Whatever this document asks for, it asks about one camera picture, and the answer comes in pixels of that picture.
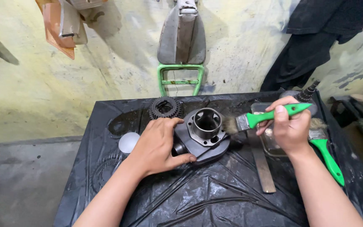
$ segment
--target fingernail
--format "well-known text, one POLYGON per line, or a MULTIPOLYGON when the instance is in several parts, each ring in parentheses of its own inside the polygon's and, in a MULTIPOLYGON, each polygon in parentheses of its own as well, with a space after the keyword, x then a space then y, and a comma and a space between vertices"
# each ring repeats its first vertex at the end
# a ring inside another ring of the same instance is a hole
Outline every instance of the fingernail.
POLYGON ((276 108, 275 108, 275 111, 277 112, 277 113, 282 113, 283 111, 284 111, 284 106, 277 106, 276 108))

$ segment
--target black plastic sheet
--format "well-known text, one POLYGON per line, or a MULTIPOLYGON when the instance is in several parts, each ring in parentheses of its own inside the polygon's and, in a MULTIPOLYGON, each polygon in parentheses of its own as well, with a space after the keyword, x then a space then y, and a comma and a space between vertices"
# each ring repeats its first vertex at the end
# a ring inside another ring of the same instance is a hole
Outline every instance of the black plastic sheet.
MULTIPOLYGON (((229 115, 250 112, 254 102, 272 102, 279 92, 176 97, 184 114, 209 107, 229 115)), ((54 226, 71 226, 118 165, 126 158, 118 141, 141 134, 154 99, 96 102, 58 208, 54 226)), ((318 94, 316 117, 329 125, 330 151, 344 178, 344 192, 363 217, 363 163, 318 94)), ((250 145, 232 142, 216 162, 185 164, 143 179, 121 226, 308 226, 295 174, 288 158, 267 157, 277 192, 263 194, 250 145)))

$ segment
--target green metal frame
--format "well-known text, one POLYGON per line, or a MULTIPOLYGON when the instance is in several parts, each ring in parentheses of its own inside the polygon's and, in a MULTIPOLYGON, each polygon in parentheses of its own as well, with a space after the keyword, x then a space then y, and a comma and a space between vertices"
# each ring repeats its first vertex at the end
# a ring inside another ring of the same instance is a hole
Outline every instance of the green metal frame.
POLYGON ((203 80, 204 75, 204 66, 203 65, 164 65, 159 64, 158 66, 158 83, 159 83, 159 91, 162 96, 167 96, 166 91, 164 90, 165 84, 195 84, 196 87, 193 91, 193 96, 198 95, 201 81, 203 80), (197 80, 164 80, 163 73, 168 70, 198 70, 199 75, 197 80))

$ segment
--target brush bristles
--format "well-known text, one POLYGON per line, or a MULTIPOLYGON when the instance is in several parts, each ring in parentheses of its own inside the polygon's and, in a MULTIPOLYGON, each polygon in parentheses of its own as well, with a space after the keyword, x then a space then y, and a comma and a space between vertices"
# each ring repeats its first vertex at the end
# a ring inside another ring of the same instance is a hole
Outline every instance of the brush bristles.
POLYGON ((222 128, 229 134, 238 133, 238 126, 234 117, 225 117, 222 119, 222 128))
POLYGON ((310 129, 327 128, 327 125, 319 118, 312 118, 310 120, 310 129))

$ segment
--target black cloth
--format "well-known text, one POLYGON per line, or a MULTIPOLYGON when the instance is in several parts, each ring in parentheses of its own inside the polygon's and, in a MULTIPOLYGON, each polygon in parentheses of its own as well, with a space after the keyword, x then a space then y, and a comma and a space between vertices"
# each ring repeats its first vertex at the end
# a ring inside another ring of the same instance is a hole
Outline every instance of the black cloth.
POLYGON ((260 91, 303 87, 316 67, 330 60, 335 40, 346 43, 362 30, 363 0, 301 0, 286 30, 292 36, 260 91))
MULTIPOLYGON (((250 111, 272 102, 279 92, 176 97, 182 114, 210 107, 224 115, 250 111)), ((320 101, 316 117, 328 125, 329 149, 345 179, 346 195, 363 217, 363 163, 353 154, 343 130, 320 101)), ((71 226, 126 158, 118 141, 127 132, 141 134, 154 99, 96 102, 54 220, 71 226)), ((185 164, 145 178, 125 209, 121 226, 308 226, 305 208, 288 158, 267 157, 277 192, 263 194, 250 145, 231 142, 216 162, 201 168, 185 164)))
POLYGON ((292 13, 287 34, 320 31, 341 35, 340 44, 363 30, 363 0, 301 0, 292 13))
POLYGON ((265 76, 260 91, 302 88, 316 67, 330 60, 330 48, 337 36, 326 32, 292 35, 265 76))

